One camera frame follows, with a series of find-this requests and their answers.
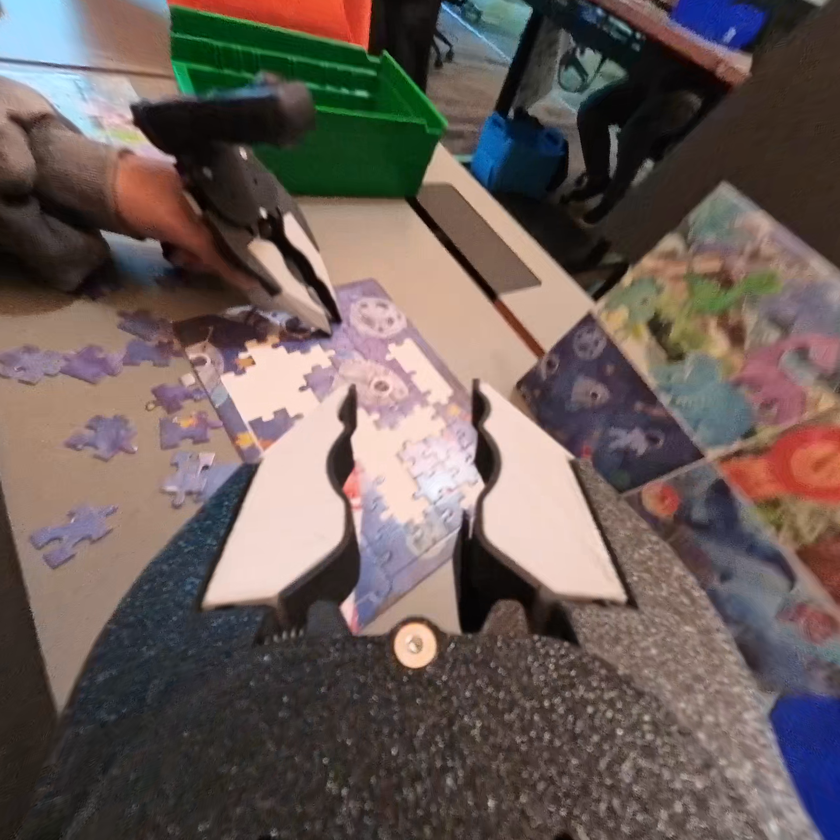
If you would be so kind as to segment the space puzzle board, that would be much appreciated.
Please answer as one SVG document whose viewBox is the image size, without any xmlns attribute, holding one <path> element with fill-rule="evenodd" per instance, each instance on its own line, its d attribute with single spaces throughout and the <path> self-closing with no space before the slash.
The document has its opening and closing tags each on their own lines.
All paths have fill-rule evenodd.
<svg viewBox="0 0 840 840">
<path fill-rule="evenodd" d="M 259 461 L 332 391 L 353 385 L 356 467 L 346 486 L 360 579 L 343 604 L 360 633 L 452 556 L 482 481 L 470 397 L 375 280 L 337 291 L 330 335 L 247 307 L 174 323 L 239 456 Z"/>
</svg>

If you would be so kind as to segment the blue plastic crate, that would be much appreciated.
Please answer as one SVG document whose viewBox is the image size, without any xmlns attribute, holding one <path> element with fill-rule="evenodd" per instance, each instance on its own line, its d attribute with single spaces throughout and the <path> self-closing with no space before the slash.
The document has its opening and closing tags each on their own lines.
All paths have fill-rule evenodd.
<svg viewBox="0 0 840 840">
<path fill-rule="evenodd" d="M 469 170 L 489 192 L 541 200 L 569 173 L 569 143 L 564 133 L 525 111 L 492 112 L 484 122 Z"/>
</svg>

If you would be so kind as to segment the red plastic bin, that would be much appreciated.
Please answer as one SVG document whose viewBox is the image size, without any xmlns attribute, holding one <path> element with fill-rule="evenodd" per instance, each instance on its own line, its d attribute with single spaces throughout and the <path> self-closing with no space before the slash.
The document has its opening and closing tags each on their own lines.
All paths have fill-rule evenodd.
<svg viewBox="0 0 840 840">
<path fill-rule="evenodd" d="M 368 49 L 372 1 L 169 1 Z"/>
</svg>

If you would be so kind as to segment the grey desk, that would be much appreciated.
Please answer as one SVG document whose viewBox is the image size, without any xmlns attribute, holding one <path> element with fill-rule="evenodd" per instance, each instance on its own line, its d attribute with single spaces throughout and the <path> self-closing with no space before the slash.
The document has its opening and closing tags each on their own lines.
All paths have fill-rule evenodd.
<svg viewBox="0 0 840 840">
<path fill-rule="evenodd" d="M 545 348 L 590 308 L 590 299 L 519 224 L 438 146 L 430 182 L 452 182 L 541 281 L 491 301 L 406 202 L 302 198 L 335 288 L 374 279 L 450 371 L 465 385 L 480 378 L 513 394 Z M 130 336 L 119 311 L 146 309 L 166 320 L 215 314 L 237 302 L 229 290 L 161 287 L 167 265 L 157 245 L 110 237 L 121 287 L 97 300 L 54 293 L 2 274 L 2 349 L 31 343 L 73 351 L 88 343 L 121 350 Z M 144 411 L 150 389 L 191 373 L 181 357 L 142 364 L 89 386 L 64 375 L 26 386 L 2 380 L 2 489 L 56 710 L 66 705 L 82 666 L 124 593 L 200 507 L 173 509 L 161 492 L 172 452 L 157 441 L 161 411 Z M 135 456 L 98 462 L 61 446 L 74 423 L 124 413 L 138 428 Z M 61 522 L 87 501 L 114 504 L 109 535 L 51 570 L 29 544 L 32 531 Z"/>
</svg>

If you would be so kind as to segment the illustrated puzzle box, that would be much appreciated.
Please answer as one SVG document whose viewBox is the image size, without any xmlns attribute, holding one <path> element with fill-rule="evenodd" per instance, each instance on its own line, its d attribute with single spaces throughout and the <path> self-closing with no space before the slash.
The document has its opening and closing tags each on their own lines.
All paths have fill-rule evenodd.
<svg viewBox="0 0 840 840">
<path fill-rule="evenodd" d="M 838 268 L 722 182 L 517 388 L 680 557 L 764 690 L 838 697 Z"/>
</svg>

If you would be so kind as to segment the person's left forearm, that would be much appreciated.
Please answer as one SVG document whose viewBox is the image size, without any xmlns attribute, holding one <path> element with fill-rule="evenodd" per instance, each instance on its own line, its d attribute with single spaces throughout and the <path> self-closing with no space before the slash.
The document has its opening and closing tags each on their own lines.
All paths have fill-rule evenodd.
<svg viewBox="0 0 840 840">
<path fill-rule="evenodd" d="M 35 89 L 1 79 L 2 263 L 76 292 L 111 263 L 102 232 L 132 237 L 117 205 L 129 153 L 93 140 Z"/>
</svg>

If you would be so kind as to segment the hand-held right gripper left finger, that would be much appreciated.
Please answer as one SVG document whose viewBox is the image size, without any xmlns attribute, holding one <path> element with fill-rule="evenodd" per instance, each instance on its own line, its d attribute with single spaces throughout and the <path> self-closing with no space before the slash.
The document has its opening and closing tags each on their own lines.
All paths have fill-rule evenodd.
<svg viewBox="0 0 840 840">
<path fill-rule="evenodd" d="M 353 385 L 336 388 L 268 448 L 206 579 L 205 613 L 268 607 L 283 631 L 319 603 L 341 608 L 361 573 L 344 486 L 358 423 Z"/>
</svg>

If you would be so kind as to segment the brown wooden table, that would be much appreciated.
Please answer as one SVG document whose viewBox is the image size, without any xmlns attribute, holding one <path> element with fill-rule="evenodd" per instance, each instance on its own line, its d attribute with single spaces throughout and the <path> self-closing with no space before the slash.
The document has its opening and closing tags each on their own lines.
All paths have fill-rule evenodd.
<svg viewBox="0 0 840 840">
<path fill-rule="evenodd" d="M 493 108 L 504 116 L 513 110 L 540 26 L 547 19 L 567 32 L 576 46 L 592 49 L 622 67 L 634 61 L 643 44 L 651 41 L 714 76 L 726 88 L 742 84 L 751 73 L 750 55 L 712 43 L 682 27 L 659 2 L 527 1 L 527 5 L 531 14 Z"/>
</svg>

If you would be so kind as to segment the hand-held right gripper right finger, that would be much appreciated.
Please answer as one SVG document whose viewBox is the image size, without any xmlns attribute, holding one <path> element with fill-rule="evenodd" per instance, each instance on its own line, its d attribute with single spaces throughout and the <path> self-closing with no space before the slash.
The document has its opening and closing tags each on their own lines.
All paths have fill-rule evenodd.
<svg viewBox="0 0 840 840">
<path fill-rule="evenodd" d="M 630 604 L 574 457 L 482 380 L 471 422 L 482 488 L 458 533 L 460 631 L 476 634 L 512 602 L 528 633 L 574 636 L 565 603 Z"/>
</svg>

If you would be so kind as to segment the person's left hand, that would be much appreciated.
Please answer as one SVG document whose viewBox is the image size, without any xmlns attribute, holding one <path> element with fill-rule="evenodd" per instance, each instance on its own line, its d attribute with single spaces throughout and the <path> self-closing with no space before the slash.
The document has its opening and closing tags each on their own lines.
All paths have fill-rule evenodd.
<svg viewBox="0 0 840 840">
<path fill-rule="evenodd" d="M 212 231 L 189 203 L 172 164 L 137 154 L 120 157 L 113 187 L 114 206 L 131 235 L 166 247 L 177 268 L 216 277 L 246 296 L 257 281 L 229 264 L 217 250 Z"/>
</svg>

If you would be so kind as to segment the colourful cartoon puzzle board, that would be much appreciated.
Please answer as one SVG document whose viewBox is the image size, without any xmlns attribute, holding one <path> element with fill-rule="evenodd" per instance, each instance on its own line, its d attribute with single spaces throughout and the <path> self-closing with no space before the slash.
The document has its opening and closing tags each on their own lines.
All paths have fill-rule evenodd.
<svg viewBox="0 0 840 840">
<path fill-rule="evenodd" d="M 117 72 L 3 62 L 3 77 L 37 90 L 95 140 L 129 149 L 137 154 L 165 159 L 133 124 L 131 104 L 175 94 L 170 77 L 145 77 Z"/>
</svg>

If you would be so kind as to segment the green plastic bin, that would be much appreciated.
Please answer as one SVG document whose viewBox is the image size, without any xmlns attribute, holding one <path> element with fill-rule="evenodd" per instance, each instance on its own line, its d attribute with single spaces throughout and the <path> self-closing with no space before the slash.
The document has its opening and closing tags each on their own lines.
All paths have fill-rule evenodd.
<svg viewBox="0 0 840 840">
<path fill-rule="evenodd" d="M 291 148 L 255 147 L 295 195 L 414 196 L 448 127 L 387 53 L 183 4 L 170 6 L 170 45 L 187 95 L 241 88 L 261 73 L 306 84 L 314 129 Z"/>
</svg>

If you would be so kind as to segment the puzzle pieces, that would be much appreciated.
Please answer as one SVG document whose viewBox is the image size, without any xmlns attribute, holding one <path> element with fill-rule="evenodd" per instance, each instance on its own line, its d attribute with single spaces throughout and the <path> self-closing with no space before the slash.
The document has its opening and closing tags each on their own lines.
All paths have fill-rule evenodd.
<svg viewBox="0 0 840 840">
<path fill-rule="evenodd" d="M 170 321 L 146 309 L 120 310 L 118 315 L 118 330 L 130 336 L 121 350 L 88 343 L 78 350 L 57 351 L 24 343 L 2 349 L 2 379 L 36 386 L 64 375 L 95 386 L 120 376 L 126 369 L 142 364 L 165 368 L 182 357 L 182 347 Z M 143 409 L 161 411 L 157 441 L 161 451 L 172 452 L 170 472 L 163 479 L 161 492 L 173 509 L 179 509 L 187 499 L 202 505 L 238 469 L 237 463 L 218 461 L 215 453 L 182 450 L 185 443 L 193 447 L 209 444 L 212 432 L 222 427 L 206 409 L 184 411 L 188 403 L 208 399 L 205 387 L 194 374 L 184 374 L 175 382 L 154 385 L 150 395 Z M 97 413 L 84 423 L 73 423 L 60 443 L 70 451 L 89 452 L 98 462 L 109 463 L 119 455 L 135 456 L 139 452 L 137 436 L 138 428 L 131 416 Z M 109 535 L 113 529 L 111 517 L 118 511 L 118 505 L 83 501 L 70 509 L 62 521 L 32 531 L 29 544 L 51 570 L 56 570 L 73 560 L 80 550 Z"/>
</svg>

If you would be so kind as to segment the dark grey flat panel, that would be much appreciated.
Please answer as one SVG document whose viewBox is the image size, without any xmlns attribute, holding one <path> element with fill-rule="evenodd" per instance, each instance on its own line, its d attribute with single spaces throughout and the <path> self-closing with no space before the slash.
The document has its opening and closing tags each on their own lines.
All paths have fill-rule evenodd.
<svg viewBox="0 0 840 840">
<path fill-rule="evenodd" d="M 423 185 L 412 206 L 489 298 L 541 286 L 536 274 L 452 185 Z"/>
</svg>

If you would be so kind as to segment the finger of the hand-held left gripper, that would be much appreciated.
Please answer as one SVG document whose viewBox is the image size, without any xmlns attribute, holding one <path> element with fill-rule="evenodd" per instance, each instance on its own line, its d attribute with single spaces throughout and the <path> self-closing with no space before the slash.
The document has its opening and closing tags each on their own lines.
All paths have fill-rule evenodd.
<svg viewBox="0 0 840 840">
<path fill-rule="evenodd" d="M 341 324 L 339 303 L 319 247 L 299 215 L 285 211 L 280 220 L 280 249 L 309 297 L 318 304 L 328 324 Z"/>
<path fill-rule="evenodd" d="M 284 256 L 270 241 L 255 238 L 249 244 L 249 254 L 268 278 L 271 308 L 284 311 L 306 327 L 331 335 L 332 321 L 327 309 L 303 280 L 289 268 Z"/>
</svg>

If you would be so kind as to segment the blue plastic bin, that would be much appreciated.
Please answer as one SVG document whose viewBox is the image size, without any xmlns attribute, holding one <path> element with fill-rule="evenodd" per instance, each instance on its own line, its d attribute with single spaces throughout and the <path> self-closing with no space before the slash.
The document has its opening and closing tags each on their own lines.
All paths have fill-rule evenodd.
<svg viewBox="0 0 840 840">
<path fill-rule="evenodd" d="M 678 1 L 670 19 L 713 44 L 748 52 L 769 22 L 770 11 L 758 2 Z"/>
<path fill-rule="evenodd" d="M 780 696 L 770 720 L 803 806 L 824 839 L 838 839 L 839 699 Z"/>
</svg>

